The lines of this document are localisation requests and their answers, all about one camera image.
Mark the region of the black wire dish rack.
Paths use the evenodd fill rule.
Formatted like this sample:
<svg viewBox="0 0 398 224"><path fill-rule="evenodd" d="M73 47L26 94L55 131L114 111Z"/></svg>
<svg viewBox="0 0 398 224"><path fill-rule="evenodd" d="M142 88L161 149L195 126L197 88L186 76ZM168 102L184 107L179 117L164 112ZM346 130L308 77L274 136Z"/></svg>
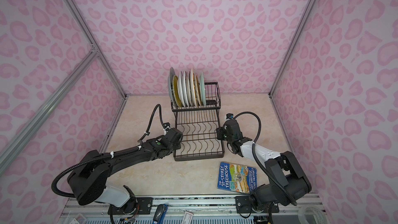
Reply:
<svg viewBox="0 0 398 224"><path fill-rule="evenodd" d="M218 83L206 82L205 93L205 106L178 108L174 104L171 105L175 127L183 133L180 149L173 152L175 161L224 157L224 144L217 139L216 132L221 126L221 96Z"/></svg>

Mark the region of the white plate orange sun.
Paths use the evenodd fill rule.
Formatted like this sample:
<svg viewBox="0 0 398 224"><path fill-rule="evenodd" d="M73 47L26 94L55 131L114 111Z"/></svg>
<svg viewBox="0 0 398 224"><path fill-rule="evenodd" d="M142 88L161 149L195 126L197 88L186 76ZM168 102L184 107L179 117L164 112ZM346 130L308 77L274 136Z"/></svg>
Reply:
<svg viewBox="0 0 398 224"><path fill-rule="evenodd" d="M189 107L190 103L189 103L188 93L187 93L186 72L182 73L182 82L181 82L181 84L182 84L183 97L184 97L184 101L185 101L186 107Z"/></svg>

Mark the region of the yellow-green woven plate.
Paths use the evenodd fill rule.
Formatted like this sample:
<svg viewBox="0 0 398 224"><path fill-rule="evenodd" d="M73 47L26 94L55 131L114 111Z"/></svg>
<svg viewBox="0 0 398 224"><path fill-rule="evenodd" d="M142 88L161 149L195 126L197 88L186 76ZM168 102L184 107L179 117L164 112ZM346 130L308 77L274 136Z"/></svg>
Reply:
<svg viewBox="0 0 398 224"><path fill-rule="evenodd" d="M173 94L174 94L176 106L182 107L182 101L179 97L179 91L178 91L178 76L176 76L176 75L173 76Z"/></svg>

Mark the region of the orange woven plate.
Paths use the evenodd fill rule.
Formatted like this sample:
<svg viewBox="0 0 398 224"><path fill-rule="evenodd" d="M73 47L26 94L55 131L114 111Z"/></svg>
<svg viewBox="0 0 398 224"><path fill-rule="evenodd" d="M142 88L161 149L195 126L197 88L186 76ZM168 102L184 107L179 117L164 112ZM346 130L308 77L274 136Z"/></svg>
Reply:
<svg viewBox="0 0 398 224"><path fill-rule="evenodd" d="M198 106L201 106L202 101L201 101L200 86L198 83L197 74L194 75L194 87L195 87L195 97L196 97L197 104L198 104Z"/></svg>

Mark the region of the star pattern cat plate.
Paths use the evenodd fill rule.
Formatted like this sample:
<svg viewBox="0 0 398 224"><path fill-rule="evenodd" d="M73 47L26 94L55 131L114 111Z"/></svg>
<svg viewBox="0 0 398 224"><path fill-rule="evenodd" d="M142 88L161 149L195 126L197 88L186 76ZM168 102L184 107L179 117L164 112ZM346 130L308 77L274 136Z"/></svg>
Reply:
<svg viewBox="0 0 398 224"><path fill-rule="evenodd" d="M197 107L196 93L195 93L195 85L194 85L194 72L193 69L190 71L190 88L191 88L191 101L193 106Z"/></svg>

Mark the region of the light blue flower plate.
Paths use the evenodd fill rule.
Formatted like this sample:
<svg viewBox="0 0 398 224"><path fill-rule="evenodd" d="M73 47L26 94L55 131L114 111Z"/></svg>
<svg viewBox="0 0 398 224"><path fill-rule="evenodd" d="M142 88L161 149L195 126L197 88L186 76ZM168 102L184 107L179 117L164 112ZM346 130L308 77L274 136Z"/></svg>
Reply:
<svg viewBox="0 0 398 224"><path fill-rule="evenodd" d="M204 82L204 73L200 74L200 92L201 92L201 101L204 106L206 106L206 93L205 93L205 82Z"/></svg>

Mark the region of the large grey-green plate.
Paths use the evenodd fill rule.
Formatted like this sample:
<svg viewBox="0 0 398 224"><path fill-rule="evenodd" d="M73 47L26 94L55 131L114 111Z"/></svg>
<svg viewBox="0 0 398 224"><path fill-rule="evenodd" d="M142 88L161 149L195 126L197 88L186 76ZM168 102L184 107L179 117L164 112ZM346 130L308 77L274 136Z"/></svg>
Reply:
<svg viewBox="0 0 398 224"><path fill-rule="evenodd" d="M171 67L170 72L169 72L169 77L168 77L168 90L169 90L169 96L170 96L173 106L177 106L176 100L174 98L174 92L173 92L173 77L174 76L175 76L175 71L174 71L174 68Z"/></svg>

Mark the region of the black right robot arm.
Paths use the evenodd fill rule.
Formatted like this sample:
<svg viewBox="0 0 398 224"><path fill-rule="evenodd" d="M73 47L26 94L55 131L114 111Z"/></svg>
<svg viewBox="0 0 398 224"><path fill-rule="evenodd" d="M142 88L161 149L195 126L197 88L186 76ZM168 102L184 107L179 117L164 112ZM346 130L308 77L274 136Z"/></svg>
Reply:
<svg viewBox="0 0 398 224"><path fill-rule="evenodd" d="M257 121L259 125L254 140L244 137L236 118L227 119L216 130L217 139L226 141L234 154L254 161L268 177L268 184L250 191L251 209L259 212L274 204L296 206L298 199L312 191L312 185L292 152L276 152L257 144L262 127L261 120Z"/></svg>

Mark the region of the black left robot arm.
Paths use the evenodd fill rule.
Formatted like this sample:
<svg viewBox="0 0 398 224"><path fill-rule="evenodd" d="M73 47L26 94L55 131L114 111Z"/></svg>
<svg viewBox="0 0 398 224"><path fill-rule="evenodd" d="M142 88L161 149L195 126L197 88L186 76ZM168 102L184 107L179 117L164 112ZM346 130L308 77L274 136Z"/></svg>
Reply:
<svg viewBox="0 0 398 224"><path fill-rule="evenodd" d="M132 190L124 185L118 188L107 183L113 174L142 162L162 159L180 148L183 133L176 128L138 146L107 153L88 152L75 166L67 182L81 206L93 202L106 203L125 214L137 212L138 203Z"/></svg>

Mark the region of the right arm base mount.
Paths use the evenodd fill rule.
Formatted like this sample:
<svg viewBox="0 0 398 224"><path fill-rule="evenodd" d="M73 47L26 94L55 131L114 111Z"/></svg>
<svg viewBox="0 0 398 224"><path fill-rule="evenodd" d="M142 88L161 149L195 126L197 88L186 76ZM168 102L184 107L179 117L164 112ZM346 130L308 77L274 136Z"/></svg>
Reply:
<svg viewBox="0 0 398 224"><path fill-rule="evenodd" d="M248 214L267 214L269 210L269 203L266 203L261 207L254 207L254 204L250 200L249 195L236 196L235 198L236 212L242 215Z"/></svg>

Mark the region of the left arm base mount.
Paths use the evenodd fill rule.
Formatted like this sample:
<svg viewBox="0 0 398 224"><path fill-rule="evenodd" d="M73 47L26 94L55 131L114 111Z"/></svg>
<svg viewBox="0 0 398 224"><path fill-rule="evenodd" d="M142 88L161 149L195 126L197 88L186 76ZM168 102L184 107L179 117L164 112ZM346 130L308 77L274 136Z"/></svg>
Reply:
<svg viewBox="0 0 398 224"><path fill-rule="evenodd" d="M109 207L109 215L148 215L152 208L153 198L151 197L133 197L121 207Z"/></svg>

